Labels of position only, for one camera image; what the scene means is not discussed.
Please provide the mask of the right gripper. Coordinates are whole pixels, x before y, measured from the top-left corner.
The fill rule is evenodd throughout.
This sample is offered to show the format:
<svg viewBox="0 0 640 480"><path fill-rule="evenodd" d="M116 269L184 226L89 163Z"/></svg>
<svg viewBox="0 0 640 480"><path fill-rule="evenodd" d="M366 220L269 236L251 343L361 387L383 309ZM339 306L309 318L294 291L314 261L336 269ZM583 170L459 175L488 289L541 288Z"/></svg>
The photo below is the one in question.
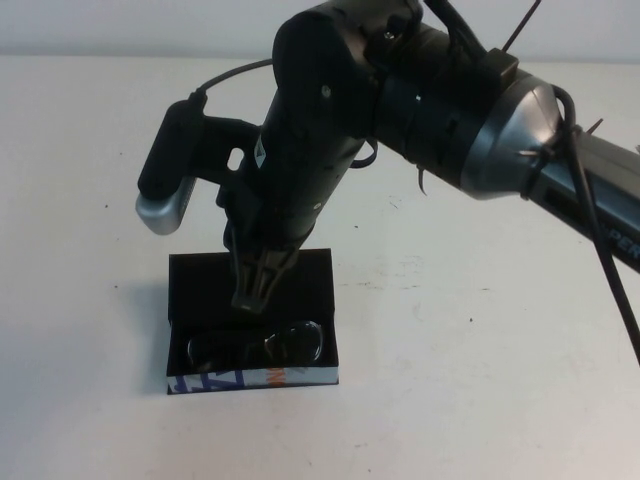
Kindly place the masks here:
<svg viewBox="0 0 640 480"><path fill-rule="evenodd" d="M222 189L217 203L228 222L224 244L232 253L236 289L232 306L249 313L268 307L274 291L293 268L300 245L361 149L359 139L333 131L241 127L215 136L216 154L256 147L238 171L253 194Z"/></svg>

